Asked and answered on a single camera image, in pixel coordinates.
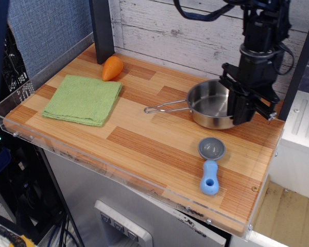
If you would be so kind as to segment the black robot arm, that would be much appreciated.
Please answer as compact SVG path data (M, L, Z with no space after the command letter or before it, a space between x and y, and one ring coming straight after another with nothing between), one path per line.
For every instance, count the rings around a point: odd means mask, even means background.
M238 66L225 63L220 83L229 90L227 114L235 126L249 122L255 113L267 120L276 116L279 97L272 86L279 75L289 37L289 1L230 1L244 12L244 42Z

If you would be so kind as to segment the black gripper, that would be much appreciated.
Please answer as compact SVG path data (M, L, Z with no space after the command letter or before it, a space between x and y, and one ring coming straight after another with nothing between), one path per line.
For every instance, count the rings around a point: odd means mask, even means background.
M222 65L219 82L229 90L228 115L233 125L249 122L255 112L267 120L276 117L279 97L272 88L278 74L269 59L242 54L239 66Z

